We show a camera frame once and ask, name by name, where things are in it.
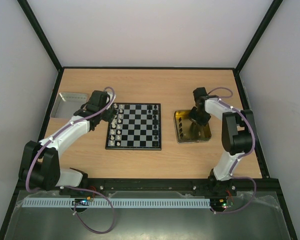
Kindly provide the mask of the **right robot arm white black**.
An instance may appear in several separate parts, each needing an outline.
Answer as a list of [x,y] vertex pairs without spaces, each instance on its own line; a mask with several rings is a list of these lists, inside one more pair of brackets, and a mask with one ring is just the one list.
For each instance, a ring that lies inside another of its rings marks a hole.
[[250,155],[257,143],[254,114],[251,110],[239,110],[227,104],[218,95],[210,95],[205,87],[193,91],[195,106],[191,109],[190,120],[205,127],[211,116],[221,120],[221,143],[223,153],[218,164],[210,171],[208,191],[219,196],[234,178],[234,171],[242,158]]

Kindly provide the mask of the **gold tin box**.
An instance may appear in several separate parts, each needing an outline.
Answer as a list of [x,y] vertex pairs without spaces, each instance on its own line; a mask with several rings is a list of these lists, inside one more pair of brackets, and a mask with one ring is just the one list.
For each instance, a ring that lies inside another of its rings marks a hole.
[[173,121],[178,144],[191,144],[208,142],[212,133],[209,124],[201,126],[192,122],[189,117],[190,110],[177,110]]

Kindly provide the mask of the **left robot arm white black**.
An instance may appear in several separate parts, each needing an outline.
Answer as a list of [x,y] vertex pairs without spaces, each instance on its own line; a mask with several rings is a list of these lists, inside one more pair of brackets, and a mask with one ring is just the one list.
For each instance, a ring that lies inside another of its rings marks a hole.
[[93,91],[89,100],[59,130],[24,146],[18,177],[29,193],[50,191],[55,187],[76,188],[82,183],[84,172],[74,168],[62,169],[60,158],[76,140],[94,131],[101,121],[114,119],[115,98],[115,91],[110,86],[103,91]]

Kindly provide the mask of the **black silver chess board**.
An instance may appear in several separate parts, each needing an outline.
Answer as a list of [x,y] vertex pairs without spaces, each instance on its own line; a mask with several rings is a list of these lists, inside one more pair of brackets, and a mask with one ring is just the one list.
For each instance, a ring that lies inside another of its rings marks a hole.
[[162,149],[162,121],[160,103],[113,104],[116,115],[108,124],[105,149],[154,150]]

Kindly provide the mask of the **silver tin lid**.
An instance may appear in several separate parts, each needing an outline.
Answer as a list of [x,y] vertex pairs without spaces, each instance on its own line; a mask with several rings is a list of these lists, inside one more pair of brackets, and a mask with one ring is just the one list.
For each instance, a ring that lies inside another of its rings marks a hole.
[[87,102],[86,93],[60,92],[52,107],[50,117],[70,119],[80,107]]

